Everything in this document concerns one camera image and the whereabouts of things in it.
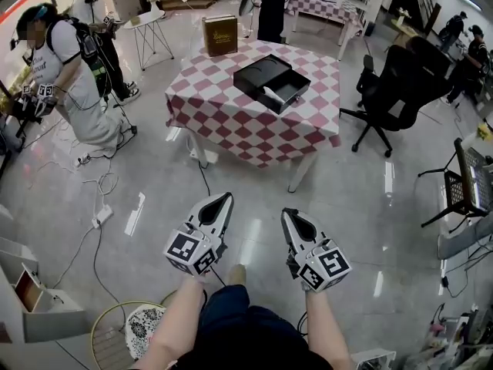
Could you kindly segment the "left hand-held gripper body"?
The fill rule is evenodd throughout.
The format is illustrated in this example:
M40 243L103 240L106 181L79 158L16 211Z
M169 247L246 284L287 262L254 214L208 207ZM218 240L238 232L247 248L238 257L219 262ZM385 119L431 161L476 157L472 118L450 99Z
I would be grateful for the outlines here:
M222 237L205 234L190 222L184 222L172 230L163 254L174 268L201 277L219 261L226 249Z

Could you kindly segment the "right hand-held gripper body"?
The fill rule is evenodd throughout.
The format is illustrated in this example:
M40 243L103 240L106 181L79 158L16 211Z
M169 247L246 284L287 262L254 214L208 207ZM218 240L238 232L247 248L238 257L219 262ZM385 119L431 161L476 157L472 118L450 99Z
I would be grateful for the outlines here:
M293 279L299 278L305 291L322 292L338 284L352 267L339 247L331 239L300 244L290 249L287 266Z

